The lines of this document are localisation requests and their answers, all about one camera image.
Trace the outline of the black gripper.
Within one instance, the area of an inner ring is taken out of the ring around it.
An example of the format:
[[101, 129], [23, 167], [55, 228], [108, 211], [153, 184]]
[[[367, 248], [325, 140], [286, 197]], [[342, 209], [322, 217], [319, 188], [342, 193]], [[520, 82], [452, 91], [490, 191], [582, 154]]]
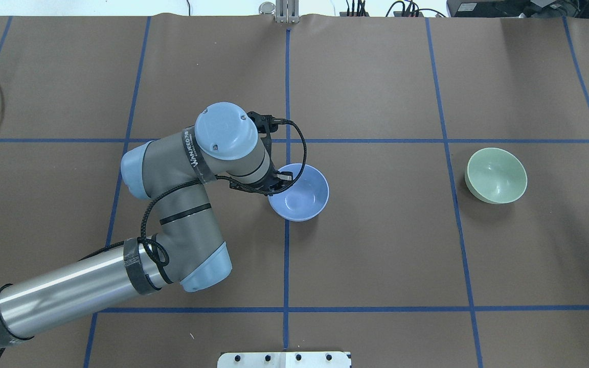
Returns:
[[268, 193], [271, 195], [293, 181], [292, 171], [277, 170], [274, 164], [262, 164], [254, 172], [244, 176], [231, 175], [229, 188], [247, 193]]

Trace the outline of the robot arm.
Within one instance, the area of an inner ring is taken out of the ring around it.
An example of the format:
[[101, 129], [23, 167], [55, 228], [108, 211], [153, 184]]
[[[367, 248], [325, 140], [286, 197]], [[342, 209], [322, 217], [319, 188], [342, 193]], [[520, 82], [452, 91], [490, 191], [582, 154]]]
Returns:
[[293, 121], [213, 103], [180, 133], [131, 149], [121, 175], [149, 200], [139, 235], [17, 285], [0, 287], [0, 352], [37, 334], [179, 283], [197, 292], [224, 280], [231, 257], [205, 184], [272, 196], [301, 174], [276, 170], [271, 134]]

